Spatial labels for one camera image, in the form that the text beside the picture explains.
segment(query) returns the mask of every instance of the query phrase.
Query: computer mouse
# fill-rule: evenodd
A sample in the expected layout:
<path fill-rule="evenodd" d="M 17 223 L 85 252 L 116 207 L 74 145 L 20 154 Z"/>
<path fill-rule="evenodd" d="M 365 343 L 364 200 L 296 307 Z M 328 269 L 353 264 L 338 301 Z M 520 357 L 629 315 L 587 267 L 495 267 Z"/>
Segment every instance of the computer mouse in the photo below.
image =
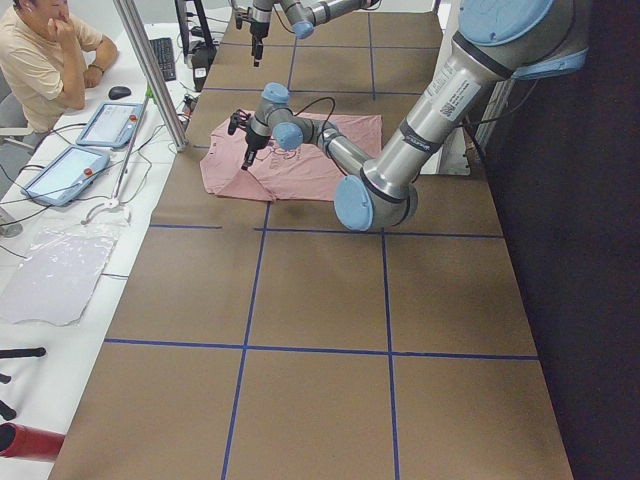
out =
<path fill-rule="evenodd" d="M 109 90 L 109 98 L 111 100 L 118 100 L 122 97 L 128 97 L 131 95 L 131 89 L 123 85 L 116 85 Z"/>

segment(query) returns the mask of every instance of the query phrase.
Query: black keyboard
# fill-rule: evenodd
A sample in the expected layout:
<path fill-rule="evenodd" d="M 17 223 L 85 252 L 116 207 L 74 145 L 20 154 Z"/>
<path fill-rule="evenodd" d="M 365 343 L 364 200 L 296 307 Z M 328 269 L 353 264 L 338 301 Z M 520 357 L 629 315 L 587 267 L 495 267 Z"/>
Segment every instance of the black keyboard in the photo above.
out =
<path fill-rule="evenodd" d="M 153 54 L 158 60 L 160 71 L 165 82 L 176 79 L 176 61 L 173 56 L 173 41 L 168 38 L 153 38 L 150 40 Z"/>

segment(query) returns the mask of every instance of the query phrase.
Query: person's arm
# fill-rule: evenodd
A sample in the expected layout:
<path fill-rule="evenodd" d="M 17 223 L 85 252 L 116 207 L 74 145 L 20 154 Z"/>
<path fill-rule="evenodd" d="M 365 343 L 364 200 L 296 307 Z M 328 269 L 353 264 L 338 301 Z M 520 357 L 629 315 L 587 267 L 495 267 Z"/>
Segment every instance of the person's arm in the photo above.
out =
<path fill-rule="evenodd" d="M 81 110 L 84 108 L 84 63 L 73 25 L 51 19 L 47 26 L 62 49 L 62 92 L 57 98 L 67 107 Z"/>
<path fill-rule="evenodd" d="M 118 49 L 113 41 L 106 35 L 102 36 L 102 41 L 96 48 L 96 58 L 84 72 L 84 86 L 95 87 L 102 80 L 104 72 L 113 65 L 118 57 Z"/>

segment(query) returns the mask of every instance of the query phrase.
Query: black curtain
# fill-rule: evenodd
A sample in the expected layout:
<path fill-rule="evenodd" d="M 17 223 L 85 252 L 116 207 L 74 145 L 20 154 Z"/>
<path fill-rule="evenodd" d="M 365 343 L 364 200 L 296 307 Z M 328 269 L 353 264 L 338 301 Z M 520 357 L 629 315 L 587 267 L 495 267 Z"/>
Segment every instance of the black curtain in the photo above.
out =
<path fill-rule="evenodd" d="M 640 2 L 595 0 L 585 68 L 541 80 L 485 160 L 577 480 L 640 479 L 639 36 Z"/>

